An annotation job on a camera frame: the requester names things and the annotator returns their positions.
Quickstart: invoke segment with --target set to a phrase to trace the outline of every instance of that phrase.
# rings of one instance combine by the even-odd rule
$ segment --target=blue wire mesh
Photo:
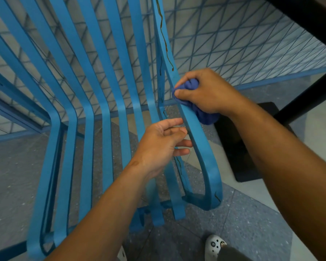
[[[82,43],[105,93],[110,110],[115,111],[117,106],[113,94],[78,3],[76,0],[64,1],[67,4],[78,34],[82,39]],[[25,9],[19,0],[7,0],[7,2],[71,100],[78,117],[83,118],[84,112],[79,100],[69,87],[68,81],[55,63]],[[82,84],[93,106],[94,113],[100,114],[99,104],[66,39],[49,0],[37,0],[37,2]],[[91,2],[96,12],[126,107],[130,108],[132,104],[128,87],[121,63],[119,62],[117,48],[112,37],[104,4],[102,0],[91,0]],[[127,0],[117,0],[117,3],[140,103],[146,104],[128,2]],[[189,70],[209,67],[235,86],[326,66],[326,46],[265,0],[163,0],[163,4],[170,45],[180,75]],[[152,87],[157,100],[153,14],[150,0],[141,0],[141,11]],[[67,121],[68,117],[64,108],[55,98],[39,72],[30,63],[29,58],[1,19],[0,34],[46,93],[53,105],[55,105],[62,121]],[[0,73],[20,91],[36,101],[1,57]],[[46,122],[18,105],[2,92],[0,92],[0,99],[26,114],[38,124],[47,125]],[[171,99],[171,93],[169,84],[166,82],[165,100],[169,99]],[[4,126],[5,130],[0,130],[0,134],[24,130],[10,121],[0,119],[1,129],[3,128],[2,126]]]

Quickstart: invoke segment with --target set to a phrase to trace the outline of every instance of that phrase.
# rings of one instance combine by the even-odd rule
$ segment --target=blue chair
[[[101,30],[94,13],[90,0],[77,0],[82,11],[82,15],[86,21],[92,41],[98,53],[102,67],[106,73],[108,82],[113,92],[119,117],[122,162],[125,167],[131,159],[131,150],[129,144],[129,131],[126,116],[126,107],[123,96],[118,84],[115,71],[113,69],[108,50],[105,46]],[[36,26],[39,34],[43,38],[49,51],[54,57],[56,63],[65,75],[70,87],[79,99],[85,112],[85,134],[84,134],[84,151],[82,163],[82,179],[79,202],[79,218],[81,221],[89,212],[92,205],[92,174],[93,174],[93,145],[94,145],[94,113],[91,103],[84,92],[78,78],[76,77],[72,67],[69,65],[57,39],[55,38],[50,26],[43,13],[41,12],[36,0],[20,0],[30,19]],[[133,104],[135,115],[135,123],[137,126],[139,140],[145,132],[143,116],[133,70],[126,49],[126,41],[118,12],[116,0],[103,0],[113,37],[116,43],[119,59],[127,81],[129,94]],[[50,3],[58,17],[61,26],[74,50],[76,57],[86,75],[92,90],[100,104],[102,114],[102,161],[103,161],[103,179],[102,186],[105,191],[113,182],[113,161],[111,143],[111,121],[110,109],[108,102],[100,87],[96,73],[91,65],[85,48],[73,24],[69,11],[63,0],[50,0]],[[152,10],[154,14],[155,25],[155,44],[156,44],[156,68],[158,83],[158,103],[155,102],[152,90],[152,80],[149,71],[149,62],[146,50],[146,42],[144,36],[143,21],[140,9],[140,0],[128,0],[131,14],[135,43],[142,73],[144,91],[147,98],[147,104],[152,123],[156,123],[165,119],[164,112],[164,84],[165,75],[168,78],[170,87],[174,86],[179,80],[174,58],[170,49],[168,34],[166,30],[165,17],[163,11],[162,0],[152,0]],[[35,198],[35,207],[30,222],[27,241],[11,246],[0,251],[0,260],[8,260],[26,250],[32,259],[43,259],[55,247],[61,244],[65,237],[72,231],[69,227],[69,210],[72,187],[72,174],[74,169],[74,154],[76,145],[78,118],[76,111],[66,96],[65,92],[59,85],[51,70],[45,64],[43,58],[35,47],[34,43],[21,26],[11,8],[5,0],[0,0],[0,17],[8,27],[11,34],[21,45],[23,51],[30,58],[36,69],[39,71],[43,79],[55,94],[58,101],[65,108],[69,117],[68,128],[63,126],[59,113],[39,88],[38,84],[27,72],[22,63],[18,60],[12,50],[5,41],[0,37],[0,55],[17,74],[21,81],[29,88],[36,99],[41,103],[47,111],[48,122],[52,129],[49,136],[46,156],[43,163],[40,183]],[[18,97],[14,93],[10,93],[12,98]],[[193,193],[184,163],[180,157],[174,158],[178,168],[179,176],[185,195],[182,196],[179,190],[178,181],[176,179],[173,164],[170,162],[165,170],[170,200],[161,202],[158,196],[156,181],[151,180],[146,187],[146,196],[148,198],[148,206],[138,208],[132,219],[130,230],[138,231],[143,228],[144,215],[151,214],[152,222],[155,226],[163,225],[162,211],[171,208],[175,219],[185,217],[185,205],[193,204],[203,210],[211,210],[220,205],[222,201],[222,183],[216,160],[210,148],[208,140],[200,126],[200,123],[193,111],[186,106],[178,104],[180,114],[187,127],[189,136],[193,142],[197,157],[199,159],[205,184],[205,194]],[[61,176],[59,180],[58,196],[57,182],[59,175],[59,165],[61,162],[61,149],[63,143],[64,132],[67,130],[65,155],[62,163]],[[54,226],[52,229],[53,209],[56,200],[56,215],[54,217]],[[50,250],[45,250],[45,243],[53,243]]]

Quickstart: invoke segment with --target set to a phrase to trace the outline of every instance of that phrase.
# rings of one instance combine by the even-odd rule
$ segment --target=dark pants
[[[217,261],[252,261],[250,258],[243,255],[237,249],[224,246],[221,247],[219,255],[217,256]]]

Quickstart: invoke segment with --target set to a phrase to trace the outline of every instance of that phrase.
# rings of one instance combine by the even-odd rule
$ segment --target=purple rag
[[[178,89],[195,90],[196,88],[198,88],[198,85],[199,85],[199,81],[197,79],[195,79],[195,78],[192,78],[192,79],[188,80],[187,82],[181,84],[180,86],[178,86],[176,88],[173,88],[172,95],[173,95],[174,99],[178,103],[190,107],[195,112],[198,120],[202,124],[211,125],[211,124],[215,123],[219,119],[219,117],[220,117],[219,113],[206,113],[206,112],[203,112],[201,109],[199,109],[197,107],[197,105],[191,103],[188,100],[180,100],[180,99],[176,98],[175,95],[174,95],[175,91],[178,90]]]

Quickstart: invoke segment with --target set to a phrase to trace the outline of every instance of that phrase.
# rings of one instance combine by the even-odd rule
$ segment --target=white crocs
[[[127,256],[125,255],[123,246],[121,246],[118,255],[117,255],[117,261],[127,261]]]
[[[221,244],[226,245],[225,241],[217,235],[211,235],[205,242],[205,261],[217,261],[217,255],[221,249]]]

